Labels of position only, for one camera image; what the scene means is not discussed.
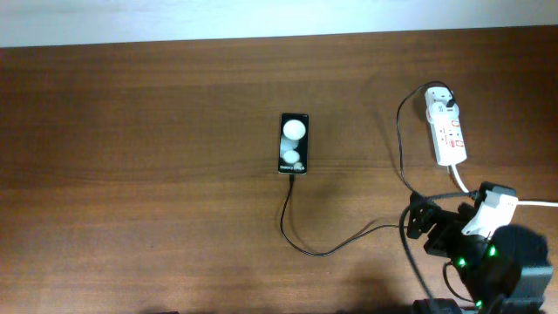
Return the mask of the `black Samsung Galaxy smartphone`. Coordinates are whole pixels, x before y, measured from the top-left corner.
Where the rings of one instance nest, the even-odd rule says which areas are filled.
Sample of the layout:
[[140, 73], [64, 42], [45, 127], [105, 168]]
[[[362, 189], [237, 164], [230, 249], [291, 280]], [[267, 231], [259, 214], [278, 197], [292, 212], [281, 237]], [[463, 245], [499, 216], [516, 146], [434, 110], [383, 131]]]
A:
[[306, 174], [309, 168], [310, 116], [283, 113], [280, 123], [277, 170], [281, 174]]

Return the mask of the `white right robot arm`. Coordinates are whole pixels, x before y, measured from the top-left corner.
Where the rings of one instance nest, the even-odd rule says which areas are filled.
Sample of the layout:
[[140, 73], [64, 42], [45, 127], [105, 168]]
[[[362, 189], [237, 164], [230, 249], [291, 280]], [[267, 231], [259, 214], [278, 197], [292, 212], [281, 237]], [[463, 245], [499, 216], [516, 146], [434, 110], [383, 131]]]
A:
[[454, 211], [438, 205], [440, 195], [412, 193], [399, 218], [405, 254], [427, 298], [418, 313], [461, 313], [451, 299], [433, 296], [415, 261], [409, 240], [426, 236], [426, 254], [444, 257], [455, 268], [477, 313], [539, 313], [554, 274], [543, 235], [511, 222], [518, 203], [514, 190], [492, 186], [467, 193], [472, 203]]

